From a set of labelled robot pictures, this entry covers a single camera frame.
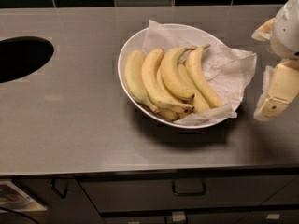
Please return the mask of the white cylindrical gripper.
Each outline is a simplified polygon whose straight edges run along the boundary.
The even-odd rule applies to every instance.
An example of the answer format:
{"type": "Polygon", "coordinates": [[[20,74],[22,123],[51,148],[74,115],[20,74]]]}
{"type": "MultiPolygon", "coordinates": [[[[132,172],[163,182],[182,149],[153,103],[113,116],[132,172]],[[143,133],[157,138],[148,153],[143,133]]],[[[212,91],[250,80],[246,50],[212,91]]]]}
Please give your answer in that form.
{"type": "Polygon", "coordinates": [[[263,73],[263,93],[254,111],[254,118],[269,121],[278,117],[299,94],[299,0],[288,0],[275,18],[257,28],[252,36],[268,41],[271,50],[285,59],[263,73]]]}

